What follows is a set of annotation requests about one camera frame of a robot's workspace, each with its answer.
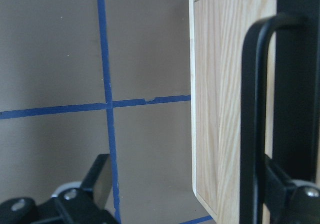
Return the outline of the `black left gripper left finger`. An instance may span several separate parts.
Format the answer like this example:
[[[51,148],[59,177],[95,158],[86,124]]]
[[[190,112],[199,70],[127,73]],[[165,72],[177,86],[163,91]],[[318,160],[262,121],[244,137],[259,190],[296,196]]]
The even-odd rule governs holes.
[[[54,196],[55,208],[65,224],[111,224],[105,210],[112,188],[112,162],[109,154],[99,154],[78,187],[66,186]]]

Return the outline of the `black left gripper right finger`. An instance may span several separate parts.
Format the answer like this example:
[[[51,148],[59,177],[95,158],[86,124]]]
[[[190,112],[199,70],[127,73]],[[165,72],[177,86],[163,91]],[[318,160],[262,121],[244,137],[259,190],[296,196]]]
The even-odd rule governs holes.
[[[265,155],[264,204],[272,224],[318,224],[320,187],[292,179]]]

